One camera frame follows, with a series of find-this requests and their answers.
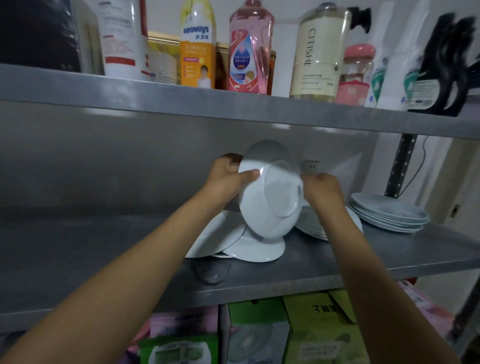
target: green box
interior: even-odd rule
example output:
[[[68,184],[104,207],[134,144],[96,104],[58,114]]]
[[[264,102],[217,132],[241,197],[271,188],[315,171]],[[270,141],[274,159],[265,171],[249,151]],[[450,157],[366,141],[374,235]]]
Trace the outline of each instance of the green box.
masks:
[[[282,298],[220,306],[221,364],[282,364],[290,324]]]
[[[368,364],[357,319],[344,290],[283,297],[292,331],[284,364]]]
[[[141,364],[218,364],[218,336],[157,336],[140,340]]]

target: black wire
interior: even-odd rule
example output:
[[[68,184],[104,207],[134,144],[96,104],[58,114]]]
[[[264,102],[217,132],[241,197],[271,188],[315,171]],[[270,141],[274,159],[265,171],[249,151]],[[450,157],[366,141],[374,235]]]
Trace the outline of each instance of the black wire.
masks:
[[[413,180],[415,179],[415,177],[417,176],[417,174],[420,172],[420,169],[423,167],[423,163],[425,163],[425,158],[427,157],[427,151],[425,150],[425,142],[427,141],[429,135],[423,140],[423,144],[421,145],[421,148],[423,149],[423,159],[421,160],[421,163],[420,163],[420,166],[419,168],[417,169],[417,171],[415,172],[415,174],[413,175],[412,179],[410,180],[410,182],[408,182],[408,184],[405,186],[405,188],[403,189],[402,192],[400,192],[400,194],[398,195],[398,197],[400,197],[402,195],[403,192],[405,192],[405,190],[408,188],[408,186],[410,186],[410,184],[413,182]]]

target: person's left hand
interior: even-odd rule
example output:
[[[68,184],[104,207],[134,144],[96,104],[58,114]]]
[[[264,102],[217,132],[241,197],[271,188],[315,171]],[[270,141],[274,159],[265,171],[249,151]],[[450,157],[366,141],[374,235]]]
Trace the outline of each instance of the person's left hand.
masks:
[[[213,162],[205,186],[202,191],[219,209],[235,197],[240,188],[255,181],[260,176],[259,170],[246,170],[238,173],[243,156],[228,153]]]

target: electrical socket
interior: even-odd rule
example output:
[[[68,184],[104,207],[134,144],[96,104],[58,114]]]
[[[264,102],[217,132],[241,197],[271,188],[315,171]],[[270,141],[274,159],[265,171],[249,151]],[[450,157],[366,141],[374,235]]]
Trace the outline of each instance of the electrical socket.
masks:
[[[301,164],[302,173],[320,173],[320,162],[317,160],[304,160]]]

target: person's left arm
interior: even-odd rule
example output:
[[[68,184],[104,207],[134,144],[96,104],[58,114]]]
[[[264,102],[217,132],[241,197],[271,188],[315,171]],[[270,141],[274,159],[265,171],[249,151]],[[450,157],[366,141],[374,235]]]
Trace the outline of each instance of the person's left arm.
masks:
[[[259,176],[258,170],[237,173],[240,160],[238,155],[217,159],[194,197],[67,297],[0,363],[114,363],[208,222]]]

